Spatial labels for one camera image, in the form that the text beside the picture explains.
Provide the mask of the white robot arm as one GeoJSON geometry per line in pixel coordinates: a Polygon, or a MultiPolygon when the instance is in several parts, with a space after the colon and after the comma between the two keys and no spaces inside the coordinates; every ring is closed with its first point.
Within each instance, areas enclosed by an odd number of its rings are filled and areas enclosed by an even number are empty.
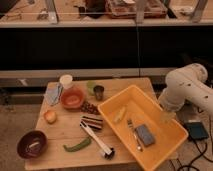
{"type": "Polygon", "coordinates": [[[170,71],[165,78],[166,87],[158,98],[166,111],[179,111],[188,100],[202,110],[213,113],[213,89],[205,85],[207,69],[193,63],[170,71]]]}

